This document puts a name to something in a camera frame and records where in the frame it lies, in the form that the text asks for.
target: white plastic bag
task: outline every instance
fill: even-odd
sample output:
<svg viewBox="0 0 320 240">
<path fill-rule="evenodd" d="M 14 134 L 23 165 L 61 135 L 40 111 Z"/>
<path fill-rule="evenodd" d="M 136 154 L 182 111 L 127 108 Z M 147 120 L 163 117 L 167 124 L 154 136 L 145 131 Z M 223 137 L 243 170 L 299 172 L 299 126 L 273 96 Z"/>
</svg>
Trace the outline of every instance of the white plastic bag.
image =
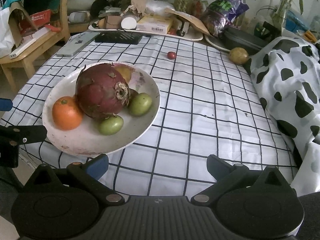
<svg viewBox="0 0 320 240">
<path fill-rule="evenodd" d="M 8 24 L 10 9 L 0 11 L 0 58 L 11 53 L 14 46 L 14 39 Z"/>
<path fill-rule="evenodd" d="M 174 7 L 171 3 L 168 3 L 165 1 L 158 1 L 158 0 L 147 0 L 145 12 L 146 14 L 153 13 L 154 15 L 169 17 L 171 14 L 166 13 L 164 11 L 165 8 L 170 8 L 174 10 Z"/>
</svg>

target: white plastic container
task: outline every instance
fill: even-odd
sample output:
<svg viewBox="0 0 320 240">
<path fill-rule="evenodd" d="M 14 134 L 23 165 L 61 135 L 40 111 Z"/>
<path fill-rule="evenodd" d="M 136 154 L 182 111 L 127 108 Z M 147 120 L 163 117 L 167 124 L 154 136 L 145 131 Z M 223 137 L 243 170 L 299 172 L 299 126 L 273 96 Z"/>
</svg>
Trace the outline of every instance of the white plastic container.
<svg viewBox="0 0 320 240">
<path fill-rule="evenodd" d="M 73 12 L 69 16 L 70 23 L 84 23 L 88 20 L 87 13 L 85 12 Z"/>
<path fill-rule="evenodd" d="M 124 15 L 121 21 L 121 27 L 126 30 L 132 30 L 137 27 L 137 20 L 134 15 Z"/>
</svg>

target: white tablecloth with black grid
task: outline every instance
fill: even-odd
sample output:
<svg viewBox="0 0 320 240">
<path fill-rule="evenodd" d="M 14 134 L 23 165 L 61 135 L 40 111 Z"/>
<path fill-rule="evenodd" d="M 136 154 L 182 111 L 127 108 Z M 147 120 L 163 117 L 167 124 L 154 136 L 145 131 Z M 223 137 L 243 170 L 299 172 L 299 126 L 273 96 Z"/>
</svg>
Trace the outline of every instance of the white tablecloth with black grid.
<svg viewBox="0 0 320 240">
<path fill-rule="evenodd" d="M 169 60 L 167 52 L 177 52 Z M 85 64 L 130 62 L 152 75 L 161 91 L 159 114 L 150 129 L 126 149 L 109 155 L 100 179 L 127 195 L 187 195 L 215 182 L 206 169 L 210 154 L 250 169 L 275 165 L 291 182 L 297 172 L 290 150 L 266 116 L 246 71 L 225 53 L 174 38 L 143 37 L 138 45 L 91 42 L 73 58 L 53 56 L 20 90 L 2 125 L 42 124 L 50 90 Z M 29 165 L 65 168 L 90 158 L 60 152 L 49 140 L 21 147 Z"/>
</svg>

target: black spot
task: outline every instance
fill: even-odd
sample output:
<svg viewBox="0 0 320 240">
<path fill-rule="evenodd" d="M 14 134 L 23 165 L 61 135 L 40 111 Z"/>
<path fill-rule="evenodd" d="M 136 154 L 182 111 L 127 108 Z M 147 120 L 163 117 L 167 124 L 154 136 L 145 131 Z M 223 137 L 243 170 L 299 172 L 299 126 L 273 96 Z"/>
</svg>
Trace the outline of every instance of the black spot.
<svg viewBox="0 0 320 240">
<path fill-rule="evenodd" d="M 297 115 L 300 118 L 303 118 L 305 116 L 307 116 L 308 114 L 311 113 L 311 111 L 313 111 L 315 108 L 313 107 L 313 105 L 309 104 L 308 102 L 306 102 L 303 98 L 303 95 L 299 92 L 296 91 L 296 105 L 294 107 Z"/>
<path fill-rule="evenodd" d="M 281 54 L 279 54 L 279 53 L 277 53 L 277 54 L 278 54 L 278 56 L 280 57 L 280 59 L 282 59 L 282 61 L 284 61 L 284 59 L 283 59 L 282 55 L 281 55 Z"/>
<path fill-rule="evenodd" d="M 295 138 L 298 134 L 298 130 L 292 124 L 284 120 L 277 120 L 277 127 L 280 132 L 291 138 Z"/>
<path fill-rule="evenodd" d="M 244 70 L 248 73 L 249 76 L 251 75 L 251 63 L 252 63 L 252 59 L 249 58 L 249 60 L 242 65 Z"/>
<path fill-rule="evenodd" d="M 310 129 L 311 129 L 313 137 L 316 137 L 320 131 L 320 127 L 317 125 L 311 125 Z"/>
<path fill-rule="evenodd" d="M 288 78 L 293 77 L 293 72 L 289 68 L 284 68 L 281 70 L 281 79 L 282 81 L 287 80 Z"/>
<path fill-rule="evenodd" d="M 284 53 L 289 54 L 290 50 L 292 48 L 296 48 L 299 47 L 299 44 L 296 43 L 295 41 L 291 41 L 291 40 L 281 40 L 279 41 L 274 47 L 273 49 L 280 49 L 282 50 Z"/>
<path fill-rule="evenodd" d="M 301 64 L 300 74 L 306 73 L 308 71 L 307 65 L 303 61 L 300 62 L 300 64 Z"/>
<path fill-rule="evenodd" d="M 302 83 L 303 87 L 304 87 L 304 90 L 306 91 L 307 93 L 307 96 L 308 98 L 314 103 L 316 104 L 318 99 L 317 99 L 317 96 L 316 94 L 312 91 L 312 88 L 310 86 L 310 84 L 308 82 L 303 82 Z"/>
<path fill-rule="evenodd" d="M 269 65 L 269 55 L 266 54 L 263 58 L 263 65 L 267 67 Z"/>
<path fill-rule="evenodd" d="M 281 102 L 282 101 L 282 96 L 280 94 L 280 92 L 276 92 L 274 95 L 275 100 Z"/>
<path fill-rule="evenodd" d="M 311 46 L 310 46 L 310 45 L 308 45 L 308 46 L 303 46 L 303 47 L 302 47 L 302 52 L 303 52 L 304 54 L 306 54 L 307 57 L 313 56 L 313 52 L 312 52 L 312 49 L 311 49 Z"/>
<path fill-rule="evenodd" d="M 294 148 L 292 151 L 292 155 L 293 155 L 293 160 L 295 162 L 295 164 L 297 165 L 298 169 L 301 167 L 302 164 L 302 158 L 301 155 L 296 147 L 296 145 L 294 144 Z"/>
<path fill-rule="evenodd" d="M 267 75 L 267 73 L 269 72 L 270 68 L 268 68 L 266 71 L 260 72 L 257 75 L 257 84 L 261 83 L 261 81 L 263 80 L 264 76 Z"/>
<path fill-rule="evenodd" d="M 266 110 L 267 100 L 265 98 L 260 98 L 260 103 L 262 105 L 263 110 Z"/>
</svg>

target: orange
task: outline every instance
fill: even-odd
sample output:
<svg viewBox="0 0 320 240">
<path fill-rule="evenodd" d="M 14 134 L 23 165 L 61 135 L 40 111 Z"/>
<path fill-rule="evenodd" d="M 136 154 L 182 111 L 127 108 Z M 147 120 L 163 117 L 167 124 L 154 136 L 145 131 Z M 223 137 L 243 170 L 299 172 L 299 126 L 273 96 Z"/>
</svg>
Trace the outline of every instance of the orange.
<svg viewBox="0 0 320 240">
<path fill-rule="evenodd" d="M 60 130 L 73 130 L 83 119 L 83 113 L 78 107 L 74 97 L 59 98 L 52 107 L 52 117 Z"/>
</svg>

